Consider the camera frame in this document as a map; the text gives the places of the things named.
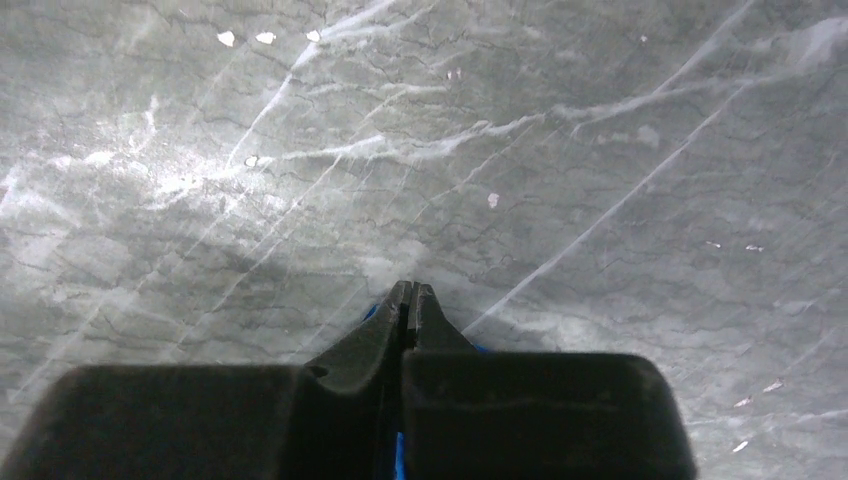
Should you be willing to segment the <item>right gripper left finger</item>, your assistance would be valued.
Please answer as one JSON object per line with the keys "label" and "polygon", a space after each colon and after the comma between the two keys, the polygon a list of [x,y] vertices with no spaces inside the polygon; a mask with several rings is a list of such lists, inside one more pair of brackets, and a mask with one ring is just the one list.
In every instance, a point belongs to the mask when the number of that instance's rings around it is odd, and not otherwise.
{"label": "right gripper left finger", "polygon": [[45,392],[5,479],[391,479],[412,285],[301,364],[86,365]]}

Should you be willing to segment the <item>blue underwear white trim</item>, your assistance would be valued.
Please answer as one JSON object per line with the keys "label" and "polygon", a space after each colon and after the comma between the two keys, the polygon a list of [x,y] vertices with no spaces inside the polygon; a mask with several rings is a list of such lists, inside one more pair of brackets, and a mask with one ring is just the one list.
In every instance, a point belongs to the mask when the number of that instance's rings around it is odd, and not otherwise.
{"label": "blue underwear white trim", "polygon": [[[376,313],[378,308],[379,308],[378,304],[373,304],[371,306],[370,310],[364,316],[362,322],[364,322],[365,320],[368,320],[370,317],[372,317]],[[474,347],[479,352],[489,352],[490,351],[489,349],[484,348],[483,346],[478,345],[478,344],[474,344]],[[396,434],[395,457],[394,457],[394,477],[393,477],[393,479],[395,479],[395,480],[405,480],[405,479],[407,479],[405,466],[404,466],[404,453],[405,453],[404,433],[403,433],[401,427],[398,427],[398,431],[397,431],[397,434]]]}

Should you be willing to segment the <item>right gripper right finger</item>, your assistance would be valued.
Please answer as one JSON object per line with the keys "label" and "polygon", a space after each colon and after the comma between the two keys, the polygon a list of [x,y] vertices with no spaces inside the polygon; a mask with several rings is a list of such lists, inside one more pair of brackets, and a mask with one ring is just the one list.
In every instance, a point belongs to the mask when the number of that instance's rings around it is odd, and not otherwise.
{"label": "right gripper right finger", "polygon": [[421,283],[411,289],[407,324],[407,478],[697,477],[672,389],[648,359],[479,349]]}

